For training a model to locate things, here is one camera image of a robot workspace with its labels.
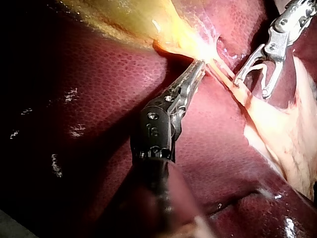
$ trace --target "silver clip applier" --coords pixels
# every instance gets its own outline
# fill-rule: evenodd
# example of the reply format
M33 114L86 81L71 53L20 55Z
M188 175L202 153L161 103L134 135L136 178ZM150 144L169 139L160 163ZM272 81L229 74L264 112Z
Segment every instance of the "silver clip applier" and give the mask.
M276 18L268 29L269 40L261 44L248 58L247 62L236 74L234 85L244 83L247 74L254 70L252 66L259 60L268 60L275 64L275 69L265 85L265 77L261 82L262 98L268 99L279 80L286 59L287 47L291 46L307 28L316 15L316 0L292 0L286 5L286 10Z

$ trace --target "metal grasper tip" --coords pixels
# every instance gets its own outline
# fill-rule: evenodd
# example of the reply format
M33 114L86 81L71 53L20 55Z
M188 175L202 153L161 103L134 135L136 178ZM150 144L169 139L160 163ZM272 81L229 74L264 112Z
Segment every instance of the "metal grasper tip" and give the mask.
M205 62L194 60L189 67L170 85L171 94L180 96L179 107L188 109L194 93L205 75Z

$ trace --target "clip applier jaw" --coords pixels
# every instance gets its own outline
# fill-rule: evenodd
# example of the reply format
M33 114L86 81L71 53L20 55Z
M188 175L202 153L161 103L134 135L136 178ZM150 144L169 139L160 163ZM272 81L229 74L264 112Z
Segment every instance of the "clip applier jaw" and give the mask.
M275 64L273 74L266 85L266 75L261 81L262 98L271 97L273 90L282 73L286 59L287 47L291 46L307 28L313 16L316 15L315 0L292 0L285 7L286 10L276 18L268 29L269 40L261 44L248 58L247 62L236 74L234 85L244 83L247 74L260 69L254 65L259 60L268 60Z
M205 62L194 60L162 94L141 110L131 135L132 159L165 158L175 162L175 141L194 93L205 75Z

